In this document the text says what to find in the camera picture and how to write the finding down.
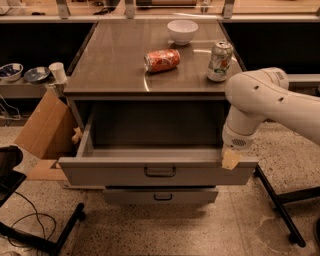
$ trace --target black panel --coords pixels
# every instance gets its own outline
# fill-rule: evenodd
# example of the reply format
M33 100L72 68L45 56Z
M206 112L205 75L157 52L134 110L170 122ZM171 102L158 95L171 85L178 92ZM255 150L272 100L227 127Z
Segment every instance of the black panel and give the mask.
M320 23L223 23L247 70L320 73Z
M24 74L62 62L67 71L92 27L93 23L0 24L0 66L21 63Z

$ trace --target brown cardboard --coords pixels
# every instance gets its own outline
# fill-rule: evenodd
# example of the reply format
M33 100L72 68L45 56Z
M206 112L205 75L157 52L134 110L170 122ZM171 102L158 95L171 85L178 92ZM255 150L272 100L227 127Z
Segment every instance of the brown cardboard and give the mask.
M61 170L57 160L40 160L35 167L27 174L28 180L55 180L65 181L66 175Z
M104 189L103 186L74 186L69 183L60 165L55 159L39 160L27 174L28 180L56 181L64 189Z
M71 155L71 138L76 126L69 107L51 91L47 91L15 144L40 159L58 159Z

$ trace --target gray cabinet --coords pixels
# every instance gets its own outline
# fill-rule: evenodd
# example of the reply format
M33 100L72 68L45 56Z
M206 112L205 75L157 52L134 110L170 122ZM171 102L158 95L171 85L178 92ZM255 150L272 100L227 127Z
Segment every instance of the gray cabinet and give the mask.
M219 24L195 20L193 41L177 46L169 21L99 22L64 91L83 138L59 163L71 185L103 186L109 203L214 202L219 185L246 184L257 164L221 168L229 104L224 83L206 76ZM179 51L178 67L145 72L144 55L167 48ZM240 71L234 59L228 75Z

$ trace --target crushed can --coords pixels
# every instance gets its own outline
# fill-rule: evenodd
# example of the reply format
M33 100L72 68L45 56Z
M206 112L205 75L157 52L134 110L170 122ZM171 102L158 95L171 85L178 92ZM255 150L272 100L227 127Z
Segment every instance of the crushed can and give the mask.
M144 56L144 63L150 73L169 70L180 63L180 54L175 49L149 52Z
M227 79L232 54L233 47L227 40L220 40L214 44L207 73L210 80L222 82Z

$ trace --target terrazzo floor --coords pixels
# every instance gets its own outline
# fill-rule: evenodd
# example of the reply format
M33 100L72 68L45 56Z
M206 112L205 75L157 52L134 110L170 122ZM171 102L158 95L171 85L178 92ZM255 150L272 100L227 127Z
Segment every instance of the terrazzo floor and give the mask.
M0 127L0 146L13 143L21 126ZM28 173L38 159L24 152L17 171ZM264 123L250 150L257 156L277 193L319 186L320 148L276 123ZM76 205L83 202L86 219L77 222L60 255L217 255L217 256L315 256L320 255L313 226L320 216L320 200L310 199L286 206L306 241L301 248L288 240L289 231L274 210L261 181L252 176L245 186L219 186L214 204L108 205L100 190L62 189L55 181L26 180L18 192L41 213L53 216L56 241ZM34 210L14 194L0 208L0 221L12 225ZM40 217L47 236L52 222ZM16 226L42 236L35 217ZM0 255L46 255L10 245L0 236Z

